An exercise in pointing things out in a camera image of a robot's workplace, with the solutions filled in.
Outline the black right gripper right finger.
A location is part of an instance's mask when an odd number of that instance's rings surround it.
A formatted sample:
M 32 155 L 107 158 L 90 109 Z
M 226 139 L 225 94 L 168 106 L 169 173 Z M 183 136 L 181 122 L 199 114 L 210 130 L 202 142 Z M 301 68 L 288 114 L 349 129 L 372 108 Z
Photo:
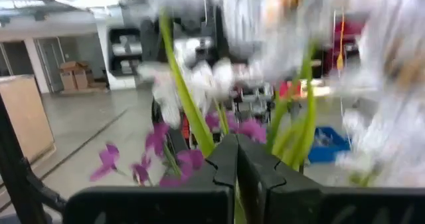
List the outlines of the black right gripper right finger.
M 425 224 L 425 188 L 323 186 L 239 134 L 247 224 Z

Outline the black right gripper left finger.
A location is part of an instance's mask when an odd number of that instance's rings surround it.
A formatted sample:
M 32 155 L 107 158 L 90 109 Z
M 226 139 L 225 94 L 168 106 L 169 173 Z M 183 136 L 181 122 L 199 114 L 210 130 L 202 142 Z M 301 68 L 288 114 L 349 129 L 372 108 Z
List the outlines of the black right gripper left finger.
M 63 224 L 234 224 L 237 156 L 230 134 L 178 187 L 83 189 L 68 200 Z

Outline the purple artificial flower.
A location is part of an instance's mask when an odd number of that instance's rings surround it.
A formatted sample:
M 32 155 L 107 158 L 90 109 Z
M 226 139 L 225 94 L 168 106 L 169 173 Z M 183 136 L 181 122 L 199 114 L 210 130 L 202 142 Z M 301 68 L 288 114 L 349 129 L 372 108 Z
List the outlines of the purple artificial flower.
M 227 118 L 229 128 L 234 130 L 237 134 L 244 134 L 255 141 L 263 143 L 266 141 L 266 129 L 261 127 L 260 123 L 255 119 L 251 118 L 238 124 L 235 122 L 232 114 L 228 113 Z M 148 169 L 151 167 L 152 157 L 157 156 L 160 159 L 165 158 L 165 138 L 169 130 L 170 127 L 166 123 L 160 122 L 155 124 L 153 126 L 153 131 L 147 135 L 145 139 L 145 152 L 142 154 L 141 161 L 131 165 L 131 178 L 136 184 L 144 185 L 146 183 L 151 183 Z M 126 175 L 124 172 L 120 171 L 116 165 L 120 157 L 120 152 L 116 145 L 110 142 L 107 143 L 106 148 L 100 151 L 99 157 L 102 164 L 90 175 L 90 181 L 97 181 L 111 172 Z M 172 160 L 177 162 L 177 170 L 180 171 L 181 176 L 163 176 L 162 180 L 159 182 L 162 186 L 178 185 L 192 176 L 195 170 L 201 168 L 203 155 L 201 151 L 197 149 L 189 151 L 183 150 L 177 152 L 177 157 L 172 158 Z

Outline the white blossom spray flower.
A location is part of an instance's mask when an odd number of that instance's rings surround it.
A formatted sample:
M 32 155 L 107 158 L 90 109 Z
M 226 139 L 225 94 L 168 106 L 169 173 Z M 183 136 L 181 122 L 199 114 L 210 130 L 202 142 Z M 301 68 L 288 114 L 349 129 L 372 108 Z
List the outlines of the white blossom spray flower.
M 266 141 L 248 138 L 300 172 L 313 145 L 317 114 L 313 52 L 327 37 L 332 11 L 340 16 L 364 13 L 366 18 L 359 63 L 345 68 L 338 59 L 327 87 L 334 96 L 372 102 L 368 116 L 353 108 L 342 111 L 350 150 L 336 155 L 338 187 L 425 188 L 425 0 L 263 0 L 256 44 L 245 68 L 220 60 L 212 68 L 203 64 L 190 70 L 192 54 L 172 49 L 170 18 L 160 15 L 170 67 L 147 66 L 140 73 L 155 77 L 153 96 L 167 124 L 176 125 L 179 112 L 188 116 L 204 155 L 216 148 L 205 119 L 212 102 L 227 97 L 235 84 L 258 87 L 293 76 L 305 86 L 305 114 L 281 129 L 294 99 L 288 92 L 276 104 Z

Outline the blue storage bin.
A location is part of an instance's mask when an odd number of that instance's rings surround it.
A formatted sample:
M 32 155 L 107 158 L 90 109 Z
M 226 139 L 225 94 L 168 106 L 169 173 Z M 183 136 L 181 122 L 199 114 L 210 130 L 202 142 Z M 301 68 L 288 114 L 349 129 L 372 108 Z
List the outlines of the blue storage bin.
M 339 152 L 347 150 L 350 150 L 348 140 L 340 136 L 332 127 L 317 127 L 308 160 L 312 164 L 334 162 Z

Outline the brown cardboard box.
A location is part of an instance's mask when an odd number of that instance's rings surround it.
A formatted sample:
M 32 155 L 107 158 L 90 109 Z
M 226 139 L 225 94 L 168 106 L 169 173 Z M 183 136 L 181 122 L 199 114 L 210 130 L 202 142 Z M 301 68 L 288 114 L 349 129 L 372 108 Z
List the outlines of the brown cardboard box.
M 77 84 L 74 77 L 74 73 L 71 70 L 65 70 L 60 72 L 60 77 L 64 90 L 76 90 Z
M 75 70 L 74 77 L 75 77 L 76 85 L 78 89 L 85 89 L 88 87 L 87 74 L 84 69 Z

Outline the light wooden board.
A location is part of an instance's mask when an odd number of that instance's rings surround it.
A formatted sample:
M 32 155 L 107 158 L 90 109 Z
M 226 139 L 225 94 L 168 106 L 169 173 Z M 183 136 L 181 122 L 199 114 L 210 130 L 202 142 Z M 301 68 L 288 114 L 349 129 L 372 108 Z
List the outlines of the light wooden board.
M 31 162 L 41 159 L 54 147 L 54 137 L 33 75 L 0 77 L 2 97 L 13 130 Z

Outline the black storage rack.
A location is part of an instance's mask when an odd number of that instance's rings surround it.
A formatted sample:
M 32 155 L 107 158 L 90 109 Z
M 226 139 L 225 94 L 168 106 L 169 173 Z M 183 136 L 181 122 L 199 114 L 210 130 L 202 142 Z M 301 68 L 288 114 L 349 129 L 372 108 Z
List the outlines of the black storage rack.
M 108 39 L 108 71 L 113 76 L 137 75 L 142 61 L 140 30 L 136 27 L 110 27 Z

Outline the black metal table frame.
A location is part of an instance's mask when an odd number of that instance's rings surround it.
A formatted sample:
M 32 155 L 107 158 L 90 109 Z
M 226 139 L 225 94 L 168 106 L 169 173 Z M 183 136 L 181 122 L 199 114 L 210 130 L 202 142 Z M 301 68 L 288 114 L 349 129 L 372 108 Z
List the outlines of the black metal table frame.
M 0 175 L 21 224 L 48 224 L 43 208 L 64 213 L 66 200 L 44 185 L 24 157 L 0 96 Z

